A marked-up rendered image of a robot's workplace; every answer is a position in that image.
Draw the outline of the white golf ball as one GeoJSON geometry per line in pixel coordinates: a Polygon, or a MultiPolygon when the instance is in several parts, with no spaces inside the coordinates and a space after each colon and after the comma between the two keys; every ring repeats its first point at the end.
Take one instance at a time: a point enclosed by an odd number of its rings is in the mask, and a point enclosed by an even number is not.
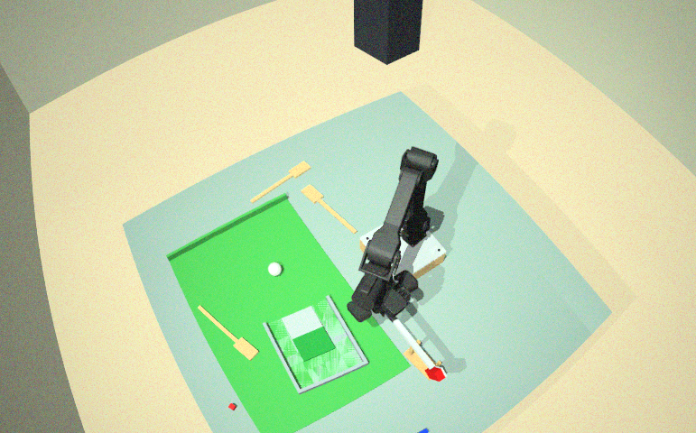
{"type": "Polygon", "coordinates": [[[271,263],[268,267],[268,271],[271,275],[277,276],[281,273],[282,267],[279,263],[271,263]]]}

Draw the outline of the green flat mat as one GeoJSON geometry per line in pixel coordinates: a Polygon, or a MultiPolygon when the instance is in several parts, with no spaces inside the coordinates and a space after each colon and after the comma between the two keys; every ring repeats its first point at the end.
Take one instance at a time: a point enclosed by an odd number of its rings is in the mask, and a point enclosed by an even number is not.
{"type": "Polygon", "coordinates": [[[169,262],[210,349],[260,433],[294,433],[411,367],[372,315],[358,322],[349,313],[354,291],[288,199],[169,262]],[[269,273],[271,263],[281,265],[279,275],[269,273]],[[346,339],[328,295],[368,365],[299,395],[263,322],[274,337],[278,323],[273,332],[272,322],[311,306],[329,339],[346,339]],[[254,359],[236,350],[234,340],[199,305],[237,340],[242,337],[259,351],[254,359]]]}

